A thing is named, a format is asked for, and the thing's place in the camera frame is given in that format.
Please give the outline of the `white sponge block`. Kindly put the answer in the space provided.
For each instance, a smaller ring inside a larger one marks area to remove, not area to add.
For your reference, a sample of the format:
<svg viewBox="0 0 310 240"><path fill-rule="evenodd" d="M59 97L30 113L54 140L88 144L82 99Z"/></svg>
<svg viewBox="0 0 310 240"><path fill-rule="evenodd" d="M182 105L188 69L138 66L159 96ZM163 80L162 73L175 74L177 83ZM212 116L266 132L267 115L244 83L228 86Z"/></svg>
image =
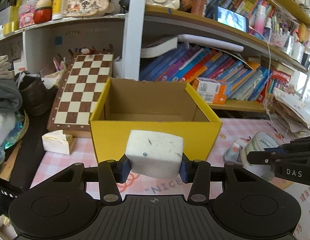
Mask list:
<svg viewBox="0 0 310 240"><path fill-rule="evenodd" d="M175 179L180 170L184 139L154 131L132 130L125 155L132 172L157 179Z"/></svg>

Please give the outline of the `clear tape roll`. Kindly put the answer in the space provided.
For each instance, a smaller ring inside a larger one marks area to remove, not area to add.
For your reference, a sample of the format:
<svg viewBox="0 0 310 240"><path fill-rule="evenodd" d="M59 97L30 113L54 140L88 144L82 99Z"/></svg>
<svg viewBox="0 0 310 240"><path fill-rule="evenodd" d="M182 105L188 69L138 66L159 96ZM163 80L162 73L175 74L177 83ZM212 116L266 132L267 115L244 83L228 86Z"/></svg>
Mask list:
<svg viewBox="0 0 310 240"><path fill-rule="evenodd" d="M263 178L266 181L272 181L274 178L274 171L270 165L253 165L248 162L247 155L250 152L264 151L265 148L276 148L279 146L278 141L271 135L265 132L257 132L254 137L246 144L240 152L240 159L242 166Z"/></svg>

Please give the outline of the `white charger plug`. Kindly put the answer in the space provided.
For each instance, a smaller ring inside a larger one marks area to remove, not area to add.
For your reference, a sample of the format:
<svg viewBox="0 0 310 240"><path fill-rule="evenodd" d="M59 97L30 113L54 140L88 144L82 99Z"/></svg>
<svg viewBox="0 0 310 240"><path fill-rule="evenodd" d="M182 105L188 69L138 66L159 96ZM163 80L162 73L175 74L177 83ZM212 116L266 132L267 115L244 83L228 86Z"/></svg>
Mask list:
<svg viewBox="0 0 310 240"><path fill-rule="evenodd" d="M240 158L241 150L246 146L247 142L243 139L237 139L231 146L226 150L223 155L223 160L225 163L231 162L238 165L242 165Z"/></svg>

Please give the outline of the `stack of papers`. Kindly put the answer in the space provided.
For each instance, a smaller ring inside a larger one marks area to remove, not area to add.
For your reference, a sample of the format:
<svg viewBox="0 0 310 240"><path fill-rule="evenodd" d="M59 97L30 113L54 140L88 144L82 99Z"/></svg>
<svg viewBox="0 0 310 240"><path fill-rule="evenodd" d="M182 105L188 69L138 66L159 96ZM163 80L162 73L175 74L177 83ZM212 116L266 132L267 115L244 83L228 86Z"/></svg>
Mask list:
<svg viewBox="0 0 310 240"><path fill-rule="evenodd" d="M310 136L310 101L275 88L270 106L274 119L294 138Z"/></svg>

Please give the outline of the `lower orange white toothbrush box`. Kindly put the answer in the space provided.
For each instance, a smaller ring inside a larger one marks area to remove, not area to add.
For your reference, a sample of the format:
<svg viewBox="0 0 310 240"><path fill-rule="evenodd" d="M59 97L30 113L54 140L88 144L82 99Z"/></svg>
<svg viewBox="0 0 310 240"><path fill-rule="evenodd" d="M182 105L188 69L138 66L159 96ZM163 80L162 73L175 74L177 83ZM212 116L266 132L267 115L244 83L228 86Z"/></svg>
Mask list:
<svg viewBox="0 0 310 240"><path fill-rule="evenodd" d="M198 92L198 94L206 103L223 105L227 100L227 96L223 94L210 94L200 92Z"/></svg>

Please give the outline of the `orange white toothbrush box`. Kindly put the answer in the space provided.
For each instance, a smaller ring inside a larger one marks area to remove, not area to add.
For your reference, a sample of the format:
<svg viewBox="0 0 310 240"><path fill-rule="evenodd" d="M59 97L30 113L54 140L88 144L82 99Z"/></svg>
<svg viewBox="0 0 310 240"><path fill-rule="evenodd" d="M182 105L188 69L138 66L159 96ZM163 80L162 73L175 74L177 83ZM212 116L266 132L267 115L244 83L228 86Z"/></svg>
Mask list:
<svg viewBox="0 0 310 240"><path fill-rule="evenodd" d="M231 93L231 86L229 84L206 77L196 77L191 85L198 93L220 94L225 96L229 96Z"/></svg>
<svg viewBox="0 0 310 240"><path fill-rule="evenodd" d="M198 94L206 103L223 105L227 100L227 96L223 94L210 94L200 92L198 92Z"/></svg>

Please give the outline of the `pink checkered desk mat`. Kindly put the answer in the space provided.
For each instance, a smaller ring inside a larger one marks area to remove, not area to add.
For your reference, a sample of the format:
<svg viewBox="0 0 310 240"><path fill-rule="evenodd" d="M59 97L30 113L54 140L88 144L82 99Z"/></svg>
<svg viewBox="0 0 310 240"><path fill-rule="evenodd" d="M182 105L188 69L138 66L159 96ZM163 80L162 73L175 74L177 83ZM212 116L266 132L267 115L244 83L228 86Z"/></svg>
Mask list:
<svg viewBox="0 0 310 240"><path fill-rule="evenodd" d="M235 204L241 214L257 218L293 214L297 203L297 239L310 239L310 171L281 153L290 139L265 120L226 119L207 157L190 158L182 135L131 129L124 148L99 159L91 139L76 139L71 154L55 152L64 141L47 134L48 148L34 177L39 184L70 165L94 167L97 184L88 193L105 203L124 200L126 194L149 194L153 203L160 195L180 194L193 204L215 200L216 209Z"/></svg>

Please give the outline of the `upper orange white toothbrush box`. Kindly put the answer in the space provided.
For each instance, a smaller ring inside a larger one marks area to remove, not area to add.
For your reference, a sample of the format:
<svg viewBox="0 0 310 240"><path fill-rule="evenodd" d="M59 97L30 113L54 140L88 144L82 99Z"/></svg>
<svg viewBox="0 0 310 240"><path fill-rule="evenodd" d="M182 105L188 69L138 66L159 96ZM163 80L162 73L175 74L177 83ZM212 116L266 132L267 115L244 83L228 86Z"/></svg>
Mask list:
<svg viewBox="0 0 310 240"><path fill-rule="evenodd" d="M231 86L229 84L206 77L196 77L191 85L198 93L220 94L225 96L229 96L231 93Z"/></svg>

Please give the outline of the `brown white chessboard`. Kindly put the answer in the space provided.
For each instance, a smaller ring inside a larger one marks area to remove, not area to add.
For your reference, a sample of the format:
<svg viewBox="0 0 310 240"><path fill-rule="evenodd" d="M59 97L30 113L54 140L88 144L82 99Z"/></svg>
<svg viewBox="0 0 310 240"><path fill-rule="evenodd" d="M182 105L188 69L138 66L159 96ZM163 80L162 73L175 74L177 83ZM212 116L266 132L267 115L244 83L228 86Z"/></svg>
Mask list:
<svg viewBox="0 0 310 240"><path fill-rule="evenodd" d="M62 75L47 130L74 137L91 137L89 119L106 81L113 73L114 55L74 54Z"/></svg>

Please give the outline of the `white wooden bookshelf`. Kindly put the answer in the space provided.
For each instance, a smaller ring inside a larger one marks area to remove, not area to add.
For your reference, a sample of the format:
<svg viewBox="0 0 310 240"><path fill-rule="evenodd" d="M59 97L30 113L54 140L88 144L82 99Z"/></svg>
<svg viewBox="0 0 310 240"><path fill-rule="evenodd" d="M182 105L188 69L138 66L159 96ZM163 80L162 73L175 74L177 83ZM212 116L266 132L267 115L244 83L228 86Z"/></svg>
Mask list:
<svg viewBox="0 0 310 240"><path fill-rule="evenodd" d="M15 59L23 55L25 66L38 71L52 64L55 55L69 49L103 48L112 44L114 54L122 58L116 68L119 78L137 79L143 40L161 35L192 34L243 46L243 55L270 55L283 64L310 76L310 68L276 47L217 21L161 7L145 5L145 0L131 0L126 14L88 18L62 18L18 29L0 38L0 54Z"/></svg>

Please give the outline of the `brown leather bag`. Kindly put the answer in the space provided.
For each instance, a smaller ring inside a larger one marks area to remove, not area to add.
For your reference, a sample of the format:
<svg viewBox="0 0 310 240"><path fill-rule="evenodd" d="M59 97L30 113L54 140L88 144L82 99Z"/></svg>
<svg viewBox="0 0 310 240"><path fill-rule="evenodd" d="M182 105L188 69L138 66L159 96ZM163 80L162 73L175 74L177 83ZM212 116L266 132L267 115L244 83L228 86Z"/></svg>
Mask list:
<svg viewBox="0 0 310 240"><path fill-rule="evenodd" d="M40 74L30 74L28 71L18 73L15 83L22 95L22 106L28 114L40 116L51 110L58 91L56 86L48 89Z"/></svg>

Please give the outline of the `folded grey towels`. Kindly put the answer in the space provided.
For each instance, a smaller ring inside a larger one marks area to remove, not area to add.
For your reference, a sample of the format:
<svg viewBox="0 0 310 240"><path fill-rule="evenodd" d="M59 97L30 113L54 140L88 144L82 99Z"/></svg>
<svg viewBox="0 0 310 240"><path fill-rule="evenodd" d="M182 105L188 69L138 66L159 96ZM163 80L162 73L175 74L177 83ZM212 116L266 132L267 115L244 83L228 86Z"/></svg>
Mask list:
<svg viewBox="0 0 310 240"><path fill-rule="evenodd" d="M23 102L9 67L8 56L0 56L0 113L14 113Z"/></svg>

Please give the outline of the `tablet screen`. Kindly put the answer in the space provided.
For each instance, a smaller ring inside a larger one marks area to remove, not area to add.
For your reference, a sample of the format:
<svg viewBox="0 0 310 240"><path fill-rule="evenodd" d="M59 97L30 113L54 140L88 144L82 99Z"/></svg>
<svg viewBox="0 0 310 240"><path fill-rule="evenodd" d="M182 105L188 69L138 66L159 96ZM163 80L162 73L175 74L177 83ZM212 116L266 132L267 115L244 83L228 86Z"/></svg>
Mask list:
<svg viewBox="0 0 310 240"><path fill-rule="evenodd" d="M242 32L249 32L248 19L237 12L218 6L216 7L214 19L219 23L225 24Z"/></svg>

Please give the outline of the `red round doll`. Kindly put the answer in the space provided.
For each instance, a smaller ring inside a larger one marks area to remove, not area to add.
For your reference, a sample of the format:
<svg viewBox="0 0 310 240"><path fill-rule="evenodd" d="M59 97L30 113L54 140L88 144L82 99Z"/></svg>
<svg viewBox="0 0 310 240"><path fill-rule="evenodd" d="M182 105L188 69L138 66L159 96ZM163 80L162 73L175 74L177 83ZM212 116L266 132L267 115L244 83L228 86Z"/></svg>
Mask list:
<svg viewBox="0 0 310 240"><path fill-rule="evenodd" d="M52 0L39 0L34 12L34 24L48 22L52 19Z"/></svg>

